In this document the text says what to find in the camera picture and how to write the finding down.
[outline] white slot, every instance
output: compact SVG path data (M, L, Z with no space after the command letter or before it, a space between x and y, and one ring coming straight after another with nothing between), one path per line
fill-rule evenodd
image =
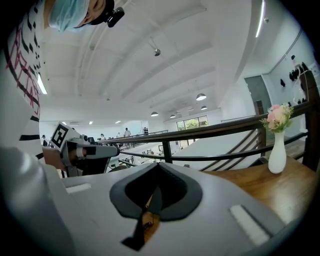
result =
M270 239L270 236L255 222L241 205L232 206L230 212L254 245L260 246Z
M70 186L66 188L66 191L71 194L71 193L76 193L84 190L91 189L91 184L85 183L77 186Z

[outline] vase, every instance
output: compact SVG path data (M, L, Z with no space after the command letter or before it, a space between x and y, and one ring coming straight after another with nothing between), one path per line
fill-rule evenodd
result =
M285 132L274 133L274 146L269 158L268 167L270 172L274 174L281 173L287 161L287 154L285 149Z

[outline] pink flower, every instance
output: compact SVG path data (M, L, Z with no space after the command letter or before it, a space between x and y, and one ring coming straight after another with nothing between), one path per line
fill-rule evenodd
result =
M272 130L276 127L275 123L274 122L270 122L269 125L268 125L269 129Z
M271 112L268 114L268 118L267 118L267 121L269 123L273 123L275 121L276 117L275 117L275 113Z
M276 122L280 122L281 120L283 120L283 118L284 118L283 108L277 108L274 111L272 111L272 113L274 114L274 120Z
M277 110L280 108L280 105L279 104L275 104L272 106L272 110Z

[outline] person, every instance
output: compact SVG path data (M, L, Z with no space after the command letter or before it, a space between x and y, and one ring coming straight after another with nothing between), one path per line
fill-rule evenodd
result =
M40 143L41 104L37 81L44 62L39 43L44 30L49 27L60 32L77 31L107 22L115 3L113 0L22 2L17 12L20 16L10 23L10 30L4 31L2 38L5 39L1 42L0 109L8 111L1 117L0 132L5 136L0 141L0 147L17 147L37 157L43 164L65 170L60 152L55 148L41 147ZM76 150L69 152L69 158L77 158Z
M131 132L128 130L128 128L125 128L123 137L130 137L130 136L131 136Z
M47 146L48 146L48 142L47 142L47 140L46 140L46 135L42 135L42 139L43 139L42 146L43 146L43 147L47 147Z

